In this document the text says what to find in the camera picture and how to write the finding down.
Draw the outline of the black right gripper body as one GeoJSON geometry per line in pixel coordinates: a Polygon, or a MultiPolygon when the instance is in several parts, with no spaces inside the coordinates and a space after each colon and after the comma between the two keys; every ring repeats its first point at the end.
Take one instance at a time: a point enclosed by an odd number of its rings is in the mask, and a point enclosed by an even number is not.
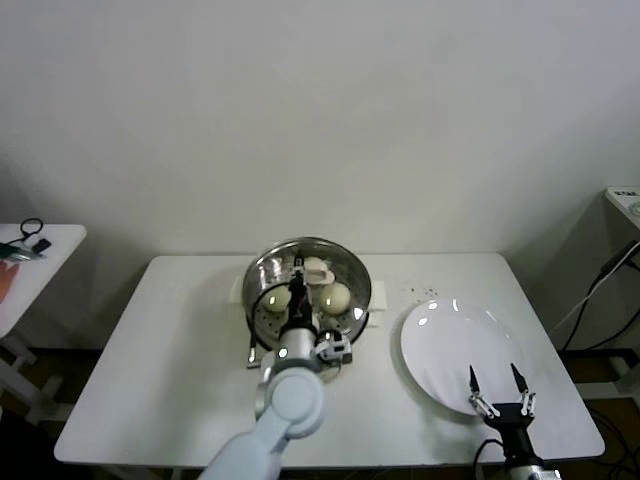
{"type": "Polygon", "coordinates": [[[486,424],[500,435],[505,467],[538,465],[538,456],[527,432],[533,418],[527,412],[522,413],[519,403],[498,403],[493,408],[498,415],[487,418],[486,424]]]}

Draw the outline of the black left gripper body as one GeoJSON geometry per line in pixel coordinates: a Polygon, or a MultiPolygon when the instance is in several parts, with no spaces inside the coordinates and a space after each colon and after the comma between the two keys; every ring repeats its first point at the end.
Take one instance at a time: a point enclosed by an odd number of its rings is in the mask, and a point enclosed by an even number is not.
{"type": "Polygon", "coordinates": [[[309,291],[302,279],[293,279],[289,283],[291,294],[288,303],[288,320],[286,329],[304,328],[315,330],[313,325],[313,308],[309,298],[309,291]]]}

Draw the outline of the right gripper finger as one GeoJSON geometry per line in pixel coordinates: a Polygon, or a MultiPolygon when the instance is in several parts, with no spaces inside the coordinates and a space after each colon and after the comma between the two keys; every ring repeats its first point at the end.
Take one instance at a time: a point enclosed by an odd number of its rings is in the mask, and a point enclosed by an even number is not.
{"type": "Polygon", "coordinates": [[[500,412],[488,401],[486,401],[481,393],[477,376],[473,366],[469,366],[469,402],[474,410],[484,419],[496,419],[500,416],[500,412]]]}
{"type": "Polygon", "coordinates": [[[535,393],[529,390],[525,377],[520,373],[514,363],[510,364],[511,371],[517,386],[517,389],[521,395],[521,415],[525,417],[535,416],[535,393]]]}

